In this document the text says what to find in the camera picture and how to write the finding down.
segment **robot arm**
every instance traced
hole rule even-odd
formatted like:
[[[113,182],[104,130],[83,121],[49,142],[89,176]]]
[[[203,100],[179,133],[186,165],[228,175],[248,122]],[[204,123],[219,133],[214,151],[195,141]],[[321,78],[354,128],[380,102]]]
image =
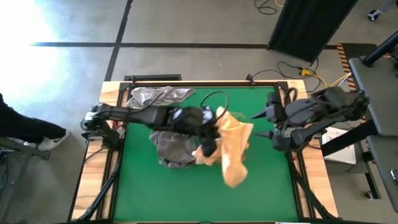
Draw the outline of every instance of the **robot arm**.
[[[260,134],[271,139],[279,151],[303,148],[314,134],[344,121],[361,118],[369,104],[363,91],[344,92],[339,87],[329,87],[311,95],[309,99],[295,100],[285,107],[270,93],[264,111],[253,118],[266,117],[275,123],[275,130]],[[296,128],[285,136],[286,128]]]
[[[116,148],[119,133],[111,129],[106,120],[139,123],[156,131],[198,136],[206,149],[205,156],[210,156],[215,151],[215,139],[219,137],[215,114],[209,107],[148,106],[134,109],[104,103],[93,106],[81,121],[81,127],[86,131],[82,134],[83,137],[88,139],[91,135],[100,135],[103,147]]]

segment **black cable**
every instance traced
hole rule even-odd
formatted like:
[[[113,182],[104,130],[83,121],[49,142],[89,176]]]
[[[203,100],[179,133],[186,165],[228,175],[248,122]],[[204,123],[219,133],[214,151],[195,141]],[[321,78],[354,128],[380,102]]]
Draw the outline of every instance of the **black cable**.
[[[350,125],[349,122],[345,121],[344,123],[346,123],[351,129],[354,129],[354,127]]]
[[[203,106],[203,103],[206,101],[206,99],[209,98],[209,96],[211,96],[211,95],[213,95],[213,94],[216,94],[216,93],[224,94],[224,96],[225,96],[225,102],[226,102],[224,111],[216,118],[216,121],[217,121],[217,120],[219,120],[222,116],[224,116],[224,114],[227,112],[227,110],[228,110],[228,108],[229,108],[229,95],[228,95],[226,92],[220,90],[220,91],[214,91],[213,93],[207,94],[207,96],[205,96],[204,99],[200,102],[200,107],[201,107],[201,108],[204,108],[205,106]]]
[[[282,72],[282,70],[280,69],[280,67],[279,67],[279,64],[281,64],[281,63],[284,64],[284,65],[286,65],[286,66],[288,66],[288,67],[290,67],[290,68],[296,68],[296,69],[299,69],[299,70],[302,70],[303,67],[298,67],[298,66],[289,65],[288,63],[283,62],[283,61],[277,62],[277,63],[276,63],[276,67],[278,68],[279,73],[280,73],[283,77],[285,77],[285,79],[286,79],[286,78],[290,78],[290,79],[295,79],[295,80],[302,80],[302,79],[305,78],[305,77],[295,78],[295,77],[290,77],[290,76],[288,76],[288,75],[285,75],[285,74]]]
[[[285,106],[289,104],[289,97],[291,92],[294,93],[292,102],[297,100],[297,95],[299,94],[299,91],[296,88],[289,88],[287,91],[285,91],[285,98],[284,98]]]
[[[93,157],[93,156],[95,156],[95,154],[97,154],[97,153],[99,153],[99,152],[101,152],[102,150],[103,150],[104,148],[102,147],[101,149],[98,149],[96,152],[94,152],[94,153],[92,153],[91,155],[89,155],[86,159],[85,159],[85,161],[84,162],[86,162],[89,158],[91,158],[91,157]]]
[[[322,149],[321,147],[311,146],[311,145],[307,145],[307,147],[311,147],[311,148],[314,148],[314,149]]]
[[[261,14],[270,16],[270,15],[274,15],[274,14],[277,13],[277,10],[274,9],[273,7],[264,6],[265,4],[267,4],[267,3],[269,2],[269,0],[266,0],[266,1],[265,1],[264,3],[262,3],[260,6],[257,6],[257,2],[258,2],[258,0],[254,0],[254,6],[256,7],[256,9],[257,9]],[[268,11],[271,10],[271,12],[264,12],[264,11],[261,11],[261,9],[266,9],[266,10],[268,10]]]
[[[315,70],[314,71],[311,70],[310,68],[308,68],[308,70],[311,71],[312,73],[314,73],[314,75],[317,75],[317,70],[318,70],[318,67],[319,67],[319,58],[317,58],[316,63],[317,63],[317,66],[315,66]],[[307,93],[315,92],[320,85],[321,85],[321,80],[320,80],[320,78],[318,78],[318,84],[316,85],[316,87],[313,90],[307,91]]]
[[[276,73],[278,73],[279,75],[281,75],[283,79],[286,79],[282,73],[280,73],[280,72],[278,72],[277,70],[274,70],[274,69],[267,69],[267,70],[263,70],[263,71],[257,72],[256,74],[254,74],[254,75],[252,76],[252,78],[254,78],[256,75],[258,75],[258,74],[260,74],[260,73],[262,73],[262,72],[276,72]]]

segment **concrete floor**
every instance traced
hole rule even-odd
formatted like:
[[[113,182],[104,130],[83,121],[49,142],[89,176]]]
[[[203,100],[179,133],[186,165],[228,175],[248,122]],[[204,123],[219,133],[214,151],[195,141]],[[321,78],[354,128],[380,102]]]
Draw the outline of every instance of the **concrete floor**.
[[[392,7],[379,20],[367,13],[381,0],[359,1],[330,44],[338,42],[380,44],[398,27],[398,9]],[[5,101],[20,113],[46,119],[72,131],[54,150],[49,161],[32,159],[28,174],[12,208],[10,222],[65,221],[69,213],[85,150],[80,119],[98,102],[112,48],[29,47],[29,42],[114,42],[126,0],[36,1],[26,6],[11,3],[8,13],[15,23],[5,25],[0,90]],[[13,9],[22,13],[10,13]],[[123,42],[202,42],[266,44],[278,14],[265,16],[252,0],[135,0]],[[237,49],[121,49],[112,80],[125,75],[180,73],[183,80],[236,80],[248,73],[276,69],[283,60],[307,63],[266,50]],[[336,50],[324,50],[318,74],[329,84],[342,76]],[[286,74],[297,71],[283,68]],[[258,78],[280,78],[273,73]],[[317,84],[306,80],[307,89]],[[330,181],[341,217],[347,220],[398,223],[374,168],[383,199],[368,201],[364,175],[331,175]]]

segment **black pants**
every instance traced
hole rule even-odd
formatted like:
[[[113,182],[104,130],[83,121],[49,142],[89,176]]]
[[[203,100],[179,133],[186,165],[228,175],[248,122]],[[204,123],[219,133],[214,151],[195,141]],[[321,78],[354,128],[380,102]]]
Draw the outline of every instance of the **black pants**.
[[[44,137],[49,139],[63,137],[65,131],[58,125],[19,114],[5,104],[0,93],[0,137],[39,143]]]

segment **green mat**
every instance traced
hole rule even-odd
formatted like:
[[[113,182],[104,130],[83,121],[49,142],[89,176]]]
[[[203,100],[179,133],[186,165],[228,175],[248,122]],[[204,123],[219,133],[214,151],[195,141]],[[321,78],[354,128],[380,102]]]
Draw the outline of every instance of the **green mat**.
[[[229,111],[247,118],[264,109],[268,93],[275,91],[274,87],[195,88],[182,105],[199,107],[201,100],[216,90],[229,94]],[[224,104],[223,95],[206,101],[214,110]],[[265,119],[251,121],[253,132],[272,129]],[[287,161],[271,147],[270,140],[251,136],[244,161],[248,176],[231,189],[223,182],[220,164],[189,169],[160,166],[149,134],[150,129],[143,125],[129,126],[114,221],[298,221]]]

